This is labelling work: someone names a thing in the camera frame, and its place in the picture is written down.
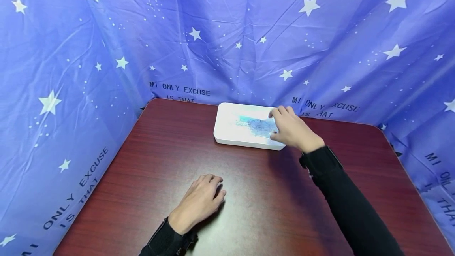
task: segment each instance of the black wrist strap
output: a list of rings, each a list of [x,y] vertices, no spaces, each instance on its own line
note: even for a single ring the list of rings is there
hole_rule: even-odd
[[[188,247],[197,241],[197,234],[190,230],[180,235],[172,229],[167,218],[150,238],[146,247],[156,256],[179,256],[185,254]]]
[[[300,165],[308,169],[312,178],[325,175],[332,170],[342,169],[342,165],[333,151],[324,146],[299,158]]]

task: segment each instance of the left hand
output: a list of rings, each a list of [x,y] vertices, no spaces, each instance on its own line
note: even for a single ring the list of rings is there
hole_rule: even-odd
[[[180,204],[169,215],[168,221],[175,232],[184,235],[195,225],[218,211],[226,191],[217,196],[216,190],[223,179],[213,174],[201,175],[191,184]]]

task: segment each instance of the black sleeve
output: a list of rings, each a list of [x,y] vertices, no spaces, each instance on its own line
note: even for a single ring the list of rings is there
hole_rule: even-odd
[[[175,256],[182,243],[183,236],[175,232],[165,219],[139,256]]]
[[[321,190],[356,256],[404,256],[397,241],[359,188],[324,146],[300,158]]]

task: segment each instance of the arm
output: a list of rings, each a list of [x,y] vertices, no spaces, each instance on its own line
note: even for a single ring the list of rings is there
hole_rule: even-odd
[[[379,215],[324,146],[301,159],[356,256],[404,256]]]
[[[218,211],[224,201],[226,191],[216,193],[222,181],[221,177],[212,174],[201,175],[194,181],[180,204],[164,219],[139,256],[176,256],[184,253],[197,240],[192,228]]]
[[[341,232],[356,256],[403,256],[379,215],[342,169],[336,156],[291,107],[273,109],[278,133],[271,139],[299,148],[307,168],[329,204]]]

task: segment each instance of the circular pattern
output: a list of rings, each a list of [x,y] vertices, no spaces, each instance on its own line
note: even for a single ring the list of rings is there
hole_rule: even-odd
[[[261,119],[255,119],[249,122],[249,127],[255,131],[267,132],[269,133],[272,130],[270,124]]]

